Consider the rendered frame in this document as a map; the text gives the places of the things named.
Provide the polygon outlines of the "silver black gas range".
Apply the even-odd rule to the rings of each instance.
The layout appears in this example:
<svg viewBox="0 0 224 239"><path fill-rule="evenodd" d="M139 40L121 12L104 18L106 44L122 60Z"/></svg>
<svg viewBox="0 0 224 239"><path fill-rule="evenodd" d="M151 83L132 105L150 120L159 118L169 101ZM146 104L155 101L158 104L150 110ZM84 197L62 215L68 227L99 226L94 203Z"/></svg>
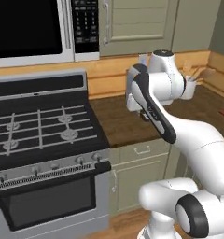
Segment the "silver black gas range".
<svg viewBox="0 0 224 239"><path fill-rule="evenodd" d="M0 77L0 173L7 180L109 160L88 95L87 73L69 69ZM76 158L82 156L83 164Z"/></svg>

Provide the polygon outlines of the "silver black microwave oven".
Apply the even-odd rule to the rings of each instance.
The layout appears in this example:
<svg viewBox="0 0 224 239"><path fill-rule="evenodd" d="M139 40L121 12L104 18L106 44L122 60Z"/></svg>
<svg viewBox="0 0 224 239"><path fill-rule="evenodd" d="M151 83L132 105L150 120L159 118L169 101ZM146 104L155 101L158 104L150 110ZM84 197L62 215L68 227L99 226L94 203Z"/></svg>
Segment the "silver black microwave oven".
<svg viewBox="0 0 224 239"><path fill-rule="evenodd" d="M73 49L64 0L0 0L0 68L100 58L98 0L70 0Z"/></svg>

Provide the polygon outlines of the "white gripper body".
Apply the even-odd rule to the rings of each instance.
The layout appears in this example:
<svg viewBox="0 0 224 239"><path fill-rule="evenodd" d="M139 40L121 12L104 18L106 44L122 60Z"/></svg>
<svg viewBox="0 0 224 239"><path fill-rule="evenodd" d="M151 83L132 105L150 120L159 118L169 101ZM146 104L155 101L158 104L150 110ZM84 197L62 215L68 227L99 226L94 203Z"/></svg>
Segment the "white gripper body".
<svg viewBox="0 0 224 239"><path fill-rule="evenodd" d="M133 95L130 93L127 95L126 106L130 112L140 111L147 106L147 102L141 95L133 97Z"/></svg>

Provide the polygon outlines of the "small white bottle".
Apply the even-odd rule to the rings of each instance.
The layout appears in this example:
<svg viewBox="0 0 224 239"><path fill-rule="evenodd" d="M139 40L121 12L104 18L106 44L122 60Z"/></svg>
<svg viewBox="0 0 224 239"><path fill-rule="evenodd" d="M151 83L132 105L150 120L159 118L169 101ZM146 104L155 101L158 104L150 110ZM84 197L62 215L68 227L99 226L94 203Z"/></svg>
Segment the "small white bottle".
<svg viewBox="0 0 224 239"><path fill-rule="evenodd" d="M147 63L148 63L148 55L147 54L140 54L138 62L143 64L143 65L147 65Z"/></svg>

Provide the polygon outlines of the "white utensil pot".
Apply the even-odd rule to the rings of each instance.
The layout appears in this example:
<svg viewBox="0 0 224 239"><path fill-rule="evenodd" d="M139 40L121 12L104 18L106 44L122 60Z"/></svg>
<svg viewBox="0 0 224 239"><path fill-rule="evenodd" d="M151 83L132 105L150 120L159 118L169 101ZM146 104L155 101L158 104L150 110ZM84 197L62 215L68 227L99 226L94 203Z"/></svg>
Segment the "white utensil pot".
<svg viewBox="0 0 224 239"><path fill-rule="evenodd" d="M190 100L195 93L196 85L197 85L197 82L193 78L188 79L185 91L182 94L181 99L182 100Z"/></svg>

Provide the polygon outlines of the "oven door with window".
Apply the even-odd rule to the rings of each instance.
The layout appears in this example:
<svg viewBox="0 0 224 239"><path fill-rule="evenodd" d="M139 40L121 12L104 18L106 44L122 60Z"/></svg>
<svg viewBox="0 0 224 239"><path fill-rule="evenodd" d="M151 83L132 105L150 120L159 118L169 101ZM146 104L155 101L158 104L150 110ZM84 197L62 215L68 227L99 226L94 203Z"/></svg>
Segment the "oven door with window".
<svg viewBox="0 0 224 239"><path fill-rule="evenodd" d="M0 239L78 239L109 225L109 174L0 196Z"/></svg>

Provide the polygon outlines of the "wooden utensils in pot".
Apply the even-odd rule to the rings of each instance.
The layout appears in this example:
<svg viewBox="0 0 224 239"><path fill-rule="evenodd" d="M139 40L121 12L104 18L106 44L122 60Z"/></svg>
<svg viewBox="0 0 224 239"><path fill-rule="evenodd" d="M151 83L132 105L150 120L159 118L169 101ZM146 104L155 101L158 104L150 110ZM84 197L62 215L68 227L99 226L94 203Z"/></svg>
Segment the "wooden utensils in pot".
<svg viewBox="0 0 224 239"><path fill-rule="evenodd" d="M184 65L183 65L183 77L186 76L186 74L191 70L191 68L192 68L192 62L189 61L189 60L184 61ZM191 79L195 76L195 74L196 74L201 68L203 68L203 66L202 66L202 65L199 65L199 66L194 70L194 72L189 76L189 80L191 80Z"/></svg>

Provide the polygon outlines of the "narrow grey-green base cupboard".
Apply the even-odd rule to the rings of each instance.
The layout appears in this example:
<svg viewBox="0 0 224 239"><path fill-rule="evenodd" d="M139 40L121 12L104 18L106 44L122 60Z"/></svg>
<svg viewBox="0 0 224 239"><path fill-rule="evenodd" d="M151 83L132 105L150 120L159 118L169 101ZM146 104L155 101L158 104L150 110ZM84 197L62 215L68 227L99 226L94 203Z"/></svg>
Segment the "narrow grey-green base cupboard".
<svg viewBox="0 0 224 239"><path fill-rule="evenodd" d="M176 177L193 178L194 174L187 163L186 157L175 146L170 146L164 178Z"/></svg>

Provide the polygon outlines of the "grey-green base cupboard door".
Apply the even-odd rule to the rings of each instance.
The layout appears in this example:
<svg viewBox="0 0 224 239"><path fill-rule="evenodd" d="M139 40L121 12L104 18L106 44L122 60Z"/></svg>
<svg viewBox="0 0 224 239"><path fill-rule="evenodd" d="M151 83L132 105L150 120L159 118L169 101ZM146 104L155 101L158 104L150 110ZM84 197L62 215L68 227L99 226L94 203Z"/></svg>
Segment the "grey-green base cupboard door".
<svg viewBox="0 0 224 239"><path fill-rule="evenodd" d="M168 154L165 153L113 165L112 170L116 170L118 185L113 193L114 177L111 170L110 215L115 216L139 208L139 188L146 183L163 179L167 160Z"/></svg>

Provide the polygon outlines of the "grey-green drawer front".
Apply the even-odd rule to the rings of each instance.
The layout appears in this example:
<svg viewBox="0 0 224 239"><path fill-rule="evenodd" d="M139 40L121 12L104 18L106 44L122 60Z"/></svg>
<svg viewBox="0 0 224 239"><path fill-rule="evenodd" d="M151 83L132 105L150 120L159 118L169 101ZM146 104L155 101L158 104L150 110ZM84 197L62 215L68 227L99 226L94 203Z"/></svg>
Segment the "grey-green drawer front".
<svg viewBox="0 0 224 239"><path fill-rule="evenodd" d="M139 150L145 150L146 146L150 146L150 153L148 154L137 155L133 150L134 148L138 148ZM120 149L120 161L131 162L135 160L144 159L147 157L157 156L160 154L168 153L169 149L170 145L165 141L163 141L162 139L136 143L122 147Z"/></svg>

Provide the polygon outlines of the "grey-green wall cupboard door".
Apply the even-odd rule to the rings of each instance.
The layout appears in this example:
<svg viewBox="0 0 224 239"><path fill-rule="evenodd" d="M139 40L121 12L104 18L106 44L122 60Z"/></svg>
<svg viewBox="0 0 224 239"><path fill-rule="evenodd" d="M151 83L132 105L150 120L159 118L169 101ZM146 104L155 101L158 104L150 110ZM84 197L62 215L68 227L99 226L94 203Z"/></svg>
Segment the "grey-green wall cupboard door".
<svg viewBox="0 0 224 239"><path fill-rule="evenodd" d="M110 37L105 47L105 11L99 0L100 55L171 49L179 0L110 0Z"/></svg>

